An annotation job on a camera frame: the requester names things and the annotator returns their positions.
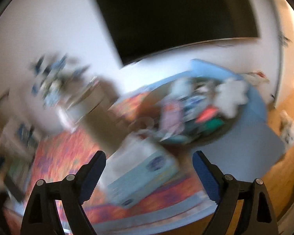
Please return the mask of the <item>pink cloth pack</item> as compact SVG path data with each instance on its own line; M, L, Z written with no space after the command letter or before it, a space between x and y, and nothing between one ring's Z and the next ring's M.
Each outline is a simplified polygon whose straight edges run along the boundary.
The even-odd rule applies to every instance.
M209 121L213 119L214 117L216 117L218 113L219 113L219 108L215 106L207 106L205 110L203 110L203 112L201 112L197 116L195 123L196 124L205 123L206 121Z

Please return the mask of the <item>blue printed plastic packet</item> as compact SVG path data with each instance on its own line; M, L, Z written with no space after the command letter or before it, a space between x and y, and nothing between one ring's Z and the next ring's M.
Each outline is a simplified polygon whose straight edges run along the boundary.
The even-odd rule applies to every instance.
M210 104L210 100L203 95L195 95L183 101L184 115L183 121L191 121L197 118L197 116L205 110Z

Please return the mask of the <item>floral orange table cloth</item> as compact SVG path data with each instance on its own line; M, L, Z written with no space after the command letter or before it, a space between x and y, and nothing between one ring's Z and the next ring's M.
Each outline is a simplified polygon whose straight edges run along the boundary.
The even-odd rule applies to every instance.
M83 205L99 230L163 225L181 219L193 222L210 214L209 200L187 154L159 145L149 150L150 138L131 135L120 152L108 157L91 198ZM84 129L62 132L41 141L26 195L39 179L62 180L88 163L99 149Z

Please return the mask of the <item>blue foam mat seat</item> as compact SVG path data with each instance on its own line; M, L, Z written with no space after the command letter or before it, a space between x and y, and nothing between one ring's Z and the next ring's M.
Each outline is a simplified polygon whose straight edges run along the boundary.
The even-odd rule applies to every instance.
M168 139L164 146L181 147L193 154L202 151L209 161L237 180L252 182L263 177L280 159L284 144L267 125L267 109L258 90L249 86L248 103L229 125L192 143Z

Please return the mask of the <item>white cat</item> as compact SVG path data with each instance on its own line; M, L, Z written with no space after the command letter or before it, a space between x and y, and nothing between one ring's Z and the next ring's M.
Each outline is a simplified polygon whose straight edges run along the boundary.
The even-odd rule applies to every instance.
M292 119L285 110L280 113L280 139L289 149L294 145L294 119Z

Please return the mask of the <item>light blue tissue box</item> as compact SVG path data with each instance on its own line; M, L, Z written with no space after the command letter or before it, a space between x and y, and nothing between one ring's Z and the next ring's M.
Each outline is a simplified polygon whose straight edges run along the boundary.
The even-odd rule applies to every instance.
M165 150L131 160L107 160L98 185L109 203L129 209L179 172L176 158Z

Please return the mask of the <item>bamboo pen holder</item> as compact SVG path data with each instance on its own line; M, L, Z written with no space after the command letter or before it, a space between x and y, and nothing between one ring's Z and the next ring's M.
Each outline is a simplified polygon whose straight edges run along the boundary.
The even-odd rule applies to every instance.
M77 90L64 104L67 117L76 124L95 107L108 110L119 97L113 84L101 77L93 77Z

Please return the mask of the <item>white cloud plush toy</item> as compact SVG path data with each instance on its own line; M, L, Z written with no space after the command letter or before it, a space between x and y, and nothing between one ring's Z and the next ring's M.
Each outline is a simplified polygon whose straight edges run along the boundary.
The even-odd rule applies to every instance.
M248 103L248 84L244 80L228 78L215 87L213 105L227 119L235 118L238 107Z

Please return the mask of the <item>round dark storage basket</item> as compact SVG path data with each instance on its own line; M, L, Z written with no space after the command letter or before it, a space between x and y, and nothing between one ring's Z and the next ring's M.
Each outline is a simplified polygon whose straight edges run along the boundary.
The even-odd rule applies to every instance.
M243 79L233 76L173 80L143 98L134 130L161 144L210 143L239 121L248 90Z

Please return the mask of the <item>white vase with blue flowers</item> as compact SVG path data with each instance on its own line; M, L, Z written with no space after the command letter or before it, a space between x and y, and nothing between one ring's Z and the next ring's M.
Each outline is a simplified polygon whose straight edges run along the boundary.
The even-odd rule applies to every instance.
M81 65L69 54L46 57L41 55L30 65L34 81L31 93L41 98L42 109L51 112L55 123L63 127L59 109L61 103L68 98L68 88L75 82L83 82L90 64Z

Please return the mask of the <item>black wall television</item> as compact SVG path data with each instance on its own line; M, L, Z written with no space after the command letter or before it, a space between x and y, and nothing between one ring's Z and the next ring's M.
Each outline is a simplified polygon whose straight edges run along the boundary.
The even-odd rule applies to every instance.
M124 65L196 43L258 38L249 0L96 0Z

